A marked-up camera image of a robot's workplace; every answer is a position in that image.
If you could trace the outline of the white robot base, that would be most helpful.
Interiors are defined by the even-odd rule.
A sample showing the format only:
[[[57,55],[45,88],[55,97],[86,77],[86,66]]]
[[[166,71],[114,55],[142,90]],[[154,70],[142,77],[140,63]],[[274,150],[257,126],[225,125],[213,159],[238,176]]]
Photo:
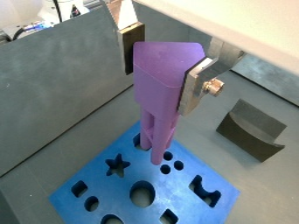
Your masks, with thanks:
[[[98,0],[0,0],[0,45],[97,9]]]

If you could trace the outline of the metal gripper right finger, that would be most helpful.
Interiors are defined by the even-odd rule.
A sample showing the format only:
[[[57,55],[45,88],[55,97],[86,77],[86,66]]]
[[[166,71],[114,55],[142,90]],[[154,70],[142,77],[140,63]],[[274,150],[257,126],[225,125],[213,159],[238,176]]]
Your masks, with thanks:
[[[205,57],[186,70],[182,81],[177,112],[188,115],[205,94],[217,96],[224,83],[217,76],[225,73],[241,60],[245,53],[217,38],[209,41]]]

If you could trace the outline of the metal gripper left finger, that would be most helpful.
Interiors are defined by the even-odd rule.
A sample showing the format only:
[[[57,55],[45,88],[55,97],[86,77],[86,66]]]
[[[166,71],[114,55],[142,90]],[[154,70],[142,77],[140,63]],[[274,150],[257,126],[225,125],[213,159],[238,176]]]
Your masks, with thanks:
[[[145,40],[145,25],[137,20],[132,0],[104,0],[116,27],[121,63],[125,74],[133,72],[133,44]]]

